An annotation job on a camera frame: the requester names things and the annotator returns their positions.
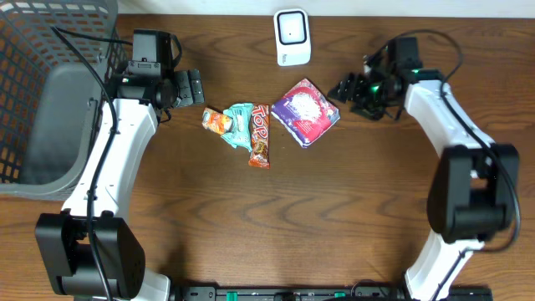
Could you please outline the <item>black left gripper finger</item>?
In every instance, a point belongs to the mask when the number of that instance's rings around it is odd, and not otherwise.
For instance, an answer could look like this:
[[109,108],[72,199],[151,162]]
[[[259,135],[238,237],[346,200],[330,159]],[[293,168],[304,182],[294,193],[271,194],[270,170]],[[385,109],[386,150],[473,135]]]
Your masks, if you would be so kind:
[[193,104],[191,81],[186,71],[176,71],[175,84],[177,90],[175,107],[187,107]]
[[191,97],[193,98],[194,105],[202,105],[205,103],[204,90],[201,82],[201,74],[198,69],[192,69],[188,71]]

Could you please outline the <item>orange tissue pack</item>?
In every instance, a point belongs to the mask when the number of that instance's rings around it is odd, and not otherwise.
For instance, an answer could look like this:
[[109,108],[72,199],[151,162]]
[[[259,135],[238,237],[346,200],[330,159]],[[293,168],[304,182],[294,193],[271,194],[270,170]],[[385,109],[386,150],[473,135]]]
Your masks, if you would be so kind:
[[202,126],[218,135],[224,135],[232,128],[232,118],[206,107],[202,114]]

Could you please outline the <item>red purple snack package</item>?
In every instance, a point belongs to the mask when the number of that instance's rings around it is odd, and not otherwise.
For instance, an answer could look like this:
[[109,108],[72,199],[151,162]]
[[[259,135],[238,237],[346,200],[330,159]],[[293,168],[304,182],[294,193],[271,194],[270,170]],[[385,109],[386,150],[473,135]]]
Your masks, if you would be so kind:
[[331,104],[309,80],[295,84],[271,108],[302,148],[308,148],[340,119],[339,109]]

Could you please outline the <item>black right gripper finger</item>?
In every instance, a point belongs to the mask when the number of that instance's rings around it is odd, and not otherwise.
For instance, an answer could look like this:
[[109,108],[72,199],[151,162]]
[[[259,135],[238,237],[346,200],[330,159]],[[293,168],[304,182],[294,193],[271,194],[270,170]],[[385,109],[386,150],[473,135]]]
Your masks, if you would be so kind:
[[350,111],[357,115],[364,117],[367,120],[379,121],[384,117],[394,118],[384,106],[379,107],[359,107],[358,105],[353,106]]
[[354,98],[356,77],[354,73],[347,74],[328,93],[330,99],[346,103]]

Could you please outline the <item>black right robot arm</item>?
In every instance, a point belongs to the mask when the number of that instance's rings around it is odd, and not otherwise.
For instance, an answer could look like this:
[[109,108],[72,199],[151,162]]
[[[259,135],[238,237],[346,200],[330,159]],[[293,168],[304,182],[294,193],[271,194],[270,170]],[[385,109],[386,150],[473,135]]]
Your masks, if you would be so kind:
[[398,106],[418,122],[439,156],[426,205],[431,231],[405,272],[407,297],[447,299],[467,261],[487,252],[498,232],[511,228],[518,236],[519,154],[471,121],[441,71],[420,63],[365,64],[362,74],[348,74],[328,96],[352,102],[351,110],[370,120]]

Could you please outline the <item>teal snack packet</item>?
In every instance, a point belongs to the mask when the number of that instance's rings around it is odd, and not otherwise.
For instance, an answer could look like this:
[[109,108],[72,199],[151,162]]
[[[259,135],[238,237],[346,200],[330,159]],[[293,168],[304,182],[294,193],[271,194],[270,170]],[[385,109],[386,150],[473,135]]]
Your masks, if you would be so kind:
[[252,109],[252,103],[240,103],[234,104],[223,111],[224,115],[232,118],[232,128],[222,135],[222,139],[233,148],[243,147],[249,152],[252,151],[249,130]]

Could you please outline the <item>dark red snack packet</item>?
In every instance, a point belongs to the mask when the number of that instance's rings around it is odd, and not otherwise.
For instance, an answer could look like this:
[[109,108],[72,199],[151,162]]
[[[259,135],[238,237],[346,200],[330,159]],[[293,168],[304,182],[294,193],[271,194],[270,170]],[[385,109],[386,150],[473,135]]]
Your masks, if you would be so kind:
[[251,143],[249,166],[269,169],[269,105],[255,104],[252,110]]

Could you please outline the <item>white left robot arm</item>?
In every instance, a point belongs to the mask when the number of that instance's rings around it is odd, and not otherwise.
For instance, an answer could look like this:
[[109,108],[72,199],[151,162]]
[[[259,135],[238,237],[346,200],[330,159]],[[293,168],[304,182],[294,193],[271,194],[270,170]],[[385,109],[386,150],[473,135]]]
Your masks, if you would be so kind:
[[43,213],[35,237],[53,291],[89,300],[172,300],[172,281],[147,268],[130,230],[130,197],[161,112],[200,105],[201,74],[132,61],[113,74],[84,172],[59,213]]

